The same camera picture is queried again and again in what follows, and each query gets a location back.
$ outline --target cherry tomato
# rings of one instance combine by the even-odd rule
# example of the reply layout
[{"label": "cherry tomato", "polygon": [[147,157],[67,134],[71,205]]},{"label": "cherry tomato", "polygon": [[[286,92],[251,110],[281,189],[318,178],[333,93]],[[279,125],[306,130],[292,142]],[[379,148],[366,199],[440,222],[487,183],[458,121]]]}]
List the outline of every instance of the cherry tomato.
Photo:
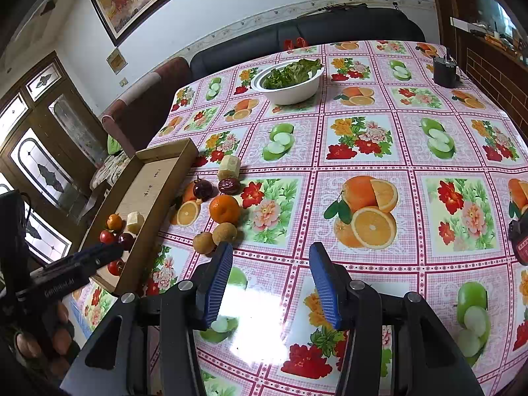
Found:
[{"label": "cherry tomato", "polygon": [[115,260],[114,262],[110,262],[108,265],[106,265],[108,272],[112,274],[113,276],[120,276],[123,272],[123,268],[125,267],[125,262],[123,259]]},{"label": "cherry tomato", "polygon": [[134,237],[128,232],[122,233],[117,242],[123,247],[123,250],[130,251],[134,245]]},{"label": "cherry tomato", "polygon": [[99,241],[101,243],[112,244],[115,242],[115,240],[116,236],[113,233],[108,232],[106,229],[103,229],[101,231],[101,235],[99,235]]}]

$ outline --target cardboard box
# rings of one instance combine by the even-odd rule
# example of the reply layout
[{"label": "cardboard box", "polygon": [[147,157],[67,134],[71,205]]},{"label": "cardboard box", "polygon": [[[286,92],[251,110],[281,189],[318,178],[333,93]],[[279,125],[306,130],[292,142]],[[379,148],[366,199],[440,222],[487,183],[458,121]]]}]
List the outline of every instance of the cardboard box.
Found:
[{"label": "cardboard box", "polygon": [[122,295],[138,290],[145,267],[154,260],[153,246],[159,227],[197,156],[198,150],[189,138],[140,150],[110,189],[81,249],[99,242],[110,214],[119,214],[126,220],[128,213],[137,211],[145,218],[134,246],[123,254],[126,264],[121,276],[113,276],[107,267],[93,276],[110,293]]}]

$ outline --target hand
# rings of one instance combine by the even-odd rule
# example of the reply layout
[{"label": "hand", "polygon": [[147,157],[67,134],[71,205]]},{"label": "hand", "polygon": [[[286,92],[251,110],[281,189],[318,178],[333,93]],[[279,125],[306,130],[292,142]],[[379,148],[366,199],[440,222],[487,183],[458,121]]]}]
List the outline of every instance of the hand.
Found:
[{"label": "hand", "polygon": [[[66,308],[62,302],[57,303],[57,315],[59,317],[60,323],[68,323],[68,308]],[[71,342],[71,335],[64,327],[57,329],[52,337],[53,347],[55,351],[61,355],[61,357],[49,362],[48,366],[51,373],[60,379],[64,378],[66,372],[70,368],[70,364],[63,356],[68,353]],[[36,339],[29,334],[19,333],[16,336],[16,345],[23,357],[27,359],[39,358],[43,355],[40,345]]]}]

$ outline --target tomato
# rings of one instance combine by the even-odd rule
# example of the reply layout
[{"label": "tomato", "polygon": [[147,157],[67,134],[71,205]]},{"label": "tomato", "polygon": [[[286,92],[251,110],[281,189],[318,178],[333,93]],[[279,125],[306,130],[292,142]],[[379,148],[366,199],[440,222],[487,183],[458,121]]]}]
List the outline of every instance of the tomato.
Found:
[{"label": "tomato", "polygon": [[101,243],[113,244],[115,240],[116,240],[116,236],[113,233],[108,232],[106,229],[103,229],[101,231],[101,235],[99,235],[99,241]]},{"label": "tomato", "polygon": [[106,220],[106,227],[110,231],[120,231],[122,226],[123,220],[121,219],[119,214],[110,214],[108,219]]},{"label": "tomato", "polygon": [[134,237],[132,236],[132,234],[125,232],[119,236],[117,242],[121,245],[121,247],[123,247],[123,250],[130,251],[130,249],[134,245]]},{"label": "tomato", "polygon": [[108,272],[112,274],[113,276],[120,276],[123,272],[123,268],[125,267],[125,262],[123,259],[115,260],[114,262],[110,262],[108,265],[106,265]]}]

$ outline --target white wall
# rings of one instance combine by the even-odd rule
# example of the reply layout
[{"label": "white wall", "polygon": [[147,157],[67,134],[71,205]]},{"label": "white wall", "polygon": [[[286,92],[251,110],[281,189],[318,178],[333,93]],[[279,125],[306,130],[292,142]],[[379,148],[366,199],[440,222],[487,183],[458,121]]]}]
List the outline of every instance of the white wall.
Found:
[{"label": "white wall", "polygon": [[[119,85],[123,77],[131,84],[178,50],[212,31],[247,16],[301,1],[306,0],[171,0],[120,45],[128,65],[116,76],[106,62],[114,49],[112,41],[90,0],[78,0],[55,48],[77,89],[99,115],[123,92],[124,88]],[[427,18],[422,22],[433,26],[429,30],[433,31],[434,41],[438,41],[436,17]],[[419,19],[415,21],[422,26]]]}]

